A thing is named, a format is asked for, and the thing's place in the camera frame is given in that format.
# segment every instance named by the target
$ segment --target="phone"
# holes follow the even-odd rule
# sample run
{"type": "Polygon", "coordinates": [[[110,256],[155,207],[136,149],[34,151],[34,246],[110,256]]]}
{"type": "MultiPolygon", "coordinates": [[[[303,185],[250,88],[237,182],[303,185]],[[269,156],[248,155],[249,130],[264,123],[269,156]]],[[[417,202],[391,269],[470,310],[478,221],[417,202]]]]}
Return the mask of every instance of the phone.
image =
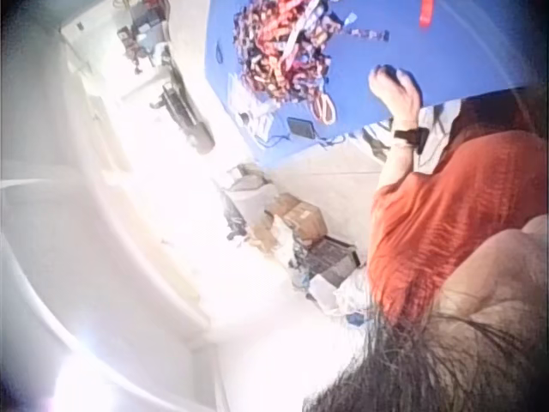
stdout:
{"type": "Polygon", "coordinates": [[[302,118],[287,118],[286,121],[290,128],[290,132],[293,135],[311,140],[317,138],[315,126],[309,120],[303,120],[302,118]]]}

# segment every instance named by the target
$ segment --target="person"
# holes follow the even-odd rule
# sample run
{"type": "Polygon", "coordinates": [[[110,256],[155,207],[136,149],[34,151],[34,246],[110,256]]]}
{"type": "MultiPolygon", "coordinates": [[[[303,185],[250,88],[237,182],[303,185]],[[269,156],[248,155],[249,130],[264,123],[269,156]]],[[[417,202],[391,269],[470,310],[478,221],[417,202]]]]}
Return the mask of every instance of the person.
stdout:
{"type": "Polygon", "coordinates": [[[304,410],[549,410],[546,142],[525,112],[503,130],[464,102],[433,173],[414,173],[419,90],[387,67],[369,83],[395,131],[371,212],[375,315],[304,410]]]}

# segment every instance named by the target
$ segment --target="blue tabletop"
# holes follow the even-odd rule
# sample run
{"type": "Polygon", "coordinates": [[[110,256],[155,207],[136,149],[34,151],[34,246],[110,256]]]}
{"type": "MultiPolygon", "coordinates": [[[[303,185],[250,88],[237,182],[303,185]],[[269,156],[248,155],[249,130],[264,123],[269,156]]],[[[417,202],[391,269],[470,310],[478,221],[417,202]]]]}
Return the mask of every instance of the blue tabletop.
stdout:
{"type": "MultiPolygon", "coordinates": [[[[229,75],[239,73],[232,44],[233,16],[249,0],[211,0],[206,44],[206,77],[227,108],[229,75]],[[219,45],[222,63],[216,58],[219,45]]],[[[335,103],[331,126],[316,122],[305,103],[286,104],[275,115],[271,136],[289,132],[288,117],[313,121],[319,136],[333,137],[389,117],[371,94],[367,75],[377,64],[410,71],[423,94],[424,106],[537,82],[545,72],[531,60],[543,47],[540,34],[528,24],[525,2],[516,0],[435,0],[432,24],[419,27],[419,0],[340,0],[330,8],[350,27],[389,30],[389,42],[357,39],[344,34],[328,43],[332,57],[326,92],[335,103]]],[[[243,131],[262,166],[274,166],[315,144],[301,137],[263,148],[243,131]]]]}

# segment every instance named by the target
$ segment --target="black watch strap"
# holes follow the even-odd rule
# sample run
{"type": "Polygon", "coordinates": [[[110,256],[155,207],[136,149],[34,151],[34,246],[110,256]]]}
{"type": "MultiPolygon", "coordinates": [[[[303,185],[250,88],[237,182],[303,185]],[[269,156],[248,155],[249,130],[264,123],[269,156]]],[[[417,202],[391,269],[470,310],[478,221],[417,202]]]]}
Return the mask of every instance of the black watch strap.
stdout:
{"type": "Polygon", "coordinates": [[[421,155],[423,148],[427,143],[429,129],[419,127],[418,129],[412,130],[395,130],[394,135],[396,138],[405,140],[408,144],[414,146],[418,152],[418,155],[421,155]]]}

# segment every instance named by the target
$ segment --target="red shirt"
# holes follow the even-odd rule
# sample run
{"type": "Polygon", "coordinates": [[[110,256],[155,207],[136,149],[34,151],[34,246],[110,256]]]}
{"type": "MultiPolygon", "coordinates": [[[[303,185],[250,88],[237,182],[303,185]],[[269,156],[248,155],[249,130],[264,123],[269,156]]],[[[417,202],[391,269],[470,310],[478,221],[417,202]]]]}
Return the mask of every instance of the red shirt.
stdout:
{"type": "Polygon", "coordinates": [[[481,243],[545,213],[544,141],[524,131],[468,140],[432,175],[410,173],[376,193],[368,259],[373,299],[393,321],[416,320],[481,243]]]}

